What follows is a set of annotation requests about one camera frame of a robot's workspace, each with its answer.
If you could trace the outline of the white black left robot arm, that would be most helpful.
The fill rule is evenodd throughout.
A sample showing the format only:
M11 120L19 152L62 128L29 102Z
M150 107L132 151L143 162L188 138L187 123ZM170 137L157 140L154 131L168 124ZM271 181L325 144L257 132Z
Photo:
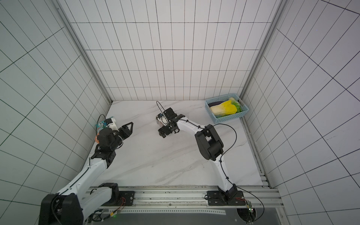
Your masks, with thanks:
M116 210L105 216L108 219L125 206L133 204L132 193L124 194L116 183L103 183L91 190L95 180L112 164L116 150L133 133L130 122L119 129L106 127L97 134L98 144L88 165L64 188L56 194L48 194L41 202L40 225L82 225L87 219L101 222L102 217L94 218L103 212L102 206L113 206Z

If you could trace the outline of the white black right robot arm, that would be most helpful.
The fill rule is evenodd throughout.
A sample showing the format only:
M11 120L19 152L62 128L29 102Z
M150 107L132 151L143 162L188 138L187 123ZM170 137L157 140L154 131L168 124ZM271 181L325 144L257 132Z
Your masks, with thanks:
M224 159L224 144L212 125L202 126L194 123L180 114L168 119L160 113L156 116L157 123L161 126L158 130L163 138L180 131L187 132L195 137L200 154L212 163L215 174L219 180L217 185L219 195L224 201L230 201L238 192L236 185L228 176Z

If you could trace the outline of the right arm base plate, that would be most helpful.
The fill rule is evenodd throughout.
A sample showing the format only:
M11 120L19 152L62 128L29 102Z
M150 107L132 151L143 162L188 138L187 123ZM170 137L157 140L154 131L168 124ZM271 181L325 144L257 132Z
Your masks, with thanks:
M209 206L245 206L245 198L242 191L230 196L222 191L208 191L205 200Z

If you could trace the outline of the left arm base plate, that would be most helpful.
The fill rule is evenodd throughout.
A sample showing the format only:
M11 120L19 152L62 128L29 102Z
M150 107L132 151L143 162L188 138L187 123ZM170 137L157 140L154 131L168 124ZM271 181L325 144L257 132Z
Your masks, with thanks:
M110 200L103 204L103 206L123 207L132 206L135 199L135 191L120 191L114 200Z

